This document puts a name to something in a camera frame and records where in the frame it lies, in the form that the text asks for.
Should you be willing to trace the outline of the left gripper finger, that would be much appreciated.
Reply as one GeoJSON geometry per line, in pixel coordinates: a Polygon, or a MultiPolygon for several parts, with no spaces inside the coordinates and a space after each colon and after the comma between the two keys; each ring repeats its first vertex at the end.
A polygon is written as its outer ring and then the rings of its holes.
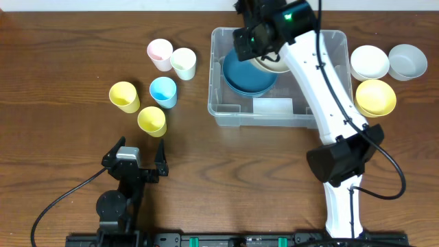
{"type": "Polygon", "coordinates": [[[167,164],[167,159],[165,157],[165,146],[163,139],[161,139],[160,143],[158,144],[158,150],[154,159],[154,164],[156,166],[154,172],[156,173],[157,176],[169,175],[169,167],[167,164]]]}
{"type": "Polygon", "coordinates": [[[118,142],[116,142],[116,144],[104,155],[102,158],[102,166],[105,168],[114,167],[119,162],[117,152],[119,151],[120,147],[123,147],[124,145],[125,137],[122,136],[118,142]]]}

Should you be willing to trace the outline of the beige large bowl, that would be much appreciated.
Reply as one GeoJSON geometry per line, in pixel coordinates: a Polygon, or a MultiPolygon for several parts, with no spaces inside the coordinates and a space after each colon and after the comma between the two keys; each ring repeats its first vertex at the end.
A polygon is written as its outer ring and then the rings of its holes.
{"type": "Polygon", "coordinates": [[[250,59],[250,63],[257,69],[270,73],[286,73],[289,72],[288,66],[283,59],[275,52],[268,53],[264,57],[250,59]]]}

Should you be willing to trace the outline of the dark blue large bowl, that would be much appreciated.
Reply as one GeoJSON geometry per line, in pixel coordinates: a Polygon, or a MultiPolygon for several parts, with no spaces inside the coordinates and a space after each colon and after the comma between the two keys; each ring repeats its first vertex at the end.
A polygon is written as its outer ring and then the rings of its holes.
{"type": "Polygon", "coordinates": [[[238,84],[236,81],[224,78],[226,84],[230,89],[242,97],[248,98],[258,98],[267,93],[270,89],[274,87],[277,81],[277,76],[267,79],[245,79],[239,80],[238,84]]]}

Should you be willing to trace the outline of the white small bowl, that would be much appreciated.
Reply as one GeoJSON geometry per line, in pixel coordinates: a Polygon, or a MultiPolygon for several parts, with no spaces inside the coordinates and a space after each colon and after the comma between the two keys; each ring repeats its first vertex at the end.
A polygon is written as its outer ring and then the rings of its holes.
{"type": "Polygon", "coordinates": [[[380,79],[389,69],[388,56],[378,47],[363,45],[351,54],[351,75],[360,82],[380,79]]]}

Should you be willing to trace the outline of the yellow small bowl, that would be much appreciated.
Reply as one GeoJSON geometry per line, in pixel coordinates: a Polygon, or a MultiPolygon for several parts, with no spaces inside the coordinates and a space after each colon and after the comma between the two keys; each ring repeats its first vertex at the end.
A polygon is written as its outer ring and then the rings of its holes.
{"type": "Polygon", "coordinates": [[[384,81],[366,80],[357,87],[354,104],[363,116],[382,117],[395,109],[396,94],[384,81]]]}

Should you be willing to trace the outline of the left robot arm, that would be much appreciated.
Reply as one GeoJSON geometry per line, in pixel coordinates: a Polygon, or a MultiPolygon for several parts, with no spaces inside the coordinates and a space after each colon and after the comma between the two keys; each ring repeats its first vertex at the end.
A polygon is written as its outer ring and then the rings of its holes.
{"type": "Polygon", "coordinates": [[[161,176],[169,174],[163,140],[158,144],[154,169],[142,168],[139,149],[125,143],[126,138],[120,138],[102,159],[102,165],[119,181],[119,186],[104,192],[97,200],[99,229],[94,243],[97,247],[149,245],[147,234],[136,229],[144,188],[147,183],[158,183],[161,176]]]}

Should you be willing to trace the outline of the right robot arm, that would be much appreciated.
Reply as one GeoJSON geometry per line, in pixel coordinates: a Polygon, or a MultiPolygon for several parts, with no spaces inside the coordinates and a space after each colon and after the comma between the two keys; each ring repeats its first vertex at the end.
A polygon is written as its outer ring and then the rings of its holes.
{"type": "Polygon", "coordinates": [[[323,183],[327,203],[325,229],[332,238],[358,238],[359,186],[365,164],[383,130],[370,127],[353,105],[331,60],[318,20],[306,1],[237,1],[245,26],[233,32],[240,61],[274,52],[285,61],[315,117],[322,145],[307,152],[307,162],[323,183]]]}

